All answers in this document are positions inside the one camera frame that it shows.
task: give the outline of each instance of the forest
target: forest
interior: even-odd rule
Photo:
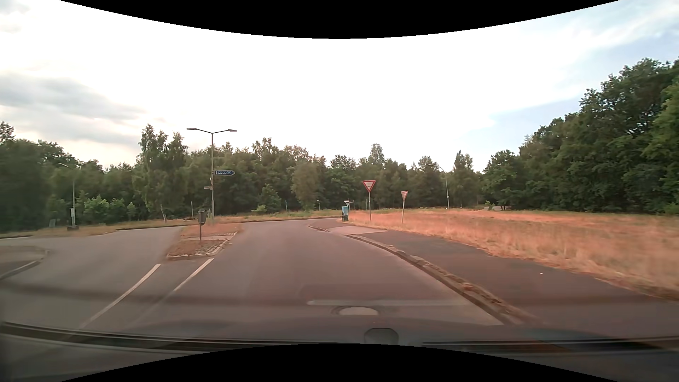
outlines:
[[[0,124],[0,232],[71,223],[75,185],[77,224],[183,218],[210,208],[210,147],[189,151],[179,133],[147,124],[135,163],[104,168],[78,160],[55,142],[15,137]],[[251,147],[214,147],[215,213],[276,213],[339,209],[344,200],[365,209],[361,181],[375,179],[371,208],[483,204],[513,209],[679,213],[679,59],[644,58],[599,88],[586,89],[580,109],[554,118],[517,151],[495,153],[482,172],[458,151],[451,169],[423,155],[406,165],[385,158],[374,143],[363,158],[311,156],[305,147],[280,148],[271,138]]]

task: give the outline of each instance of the street lamp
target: street lamp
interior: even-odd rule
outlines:
[[[64,167],[71,169],[70,166],[67,166],[63,163],[59,163],[59,164],[61,164]],[[71,226],[75,227],[75,174],[73,174],[73,210],[71,211]]]
[[[448,209],[450,209],[450,195],[448,195],[448,177],[445,176],[445,170],[441,168],[441,166],[437,164],[426,164],[425,166],[435,166],[441,169],[443,171],[443,178],[445,179],[445,199],[448,201]]]
[[[215,131],[214,133],[210,131],[205,131],[201,130],[197,127],[189,127],[187,130],[198,130],[202,131],[204,133],[210,134],[210,199],[211,199],[211,208],[210,208],[210,214],[211,217],[210,219],[212,220],[212,224],[215,223],[215,134],[217,133],[224,133],[225,131],[237,131],[237,130],[232,130],[230,128],[222,131]]]

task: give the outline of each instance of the triangular sign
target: triangular sign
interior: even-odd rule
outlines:
[[[373,186],[375,185],[374,180],[364,180],[363,185],[365,186],[365,189],[370,192],[373,189]]]

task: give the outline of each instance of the sky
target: sky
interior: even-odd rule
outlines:
[[[296,39],[183,27],[57,0],[0,0],[0,120],[105,167],[133,163],[150,123],[190,150],[210,135],[356,159],[482,171],[577,111],[644,57],[679,58],[679,0],[620,0],[495,27],[383,39]]]

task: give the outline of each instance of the pole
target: pole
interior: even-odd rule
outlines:
[[[73,173],[73,213],[71,215],[71,226],[75,227],[75,173]]]
[[[210,194],[212,199],[212,224],[215,225],[215,134],[210,133]]]
[[[450,209],[450,196],[448,195],[448,177],[445,176],[445,171],[443,172],[443,178],[445,179],[445,199],[448,201],[448,209]]]

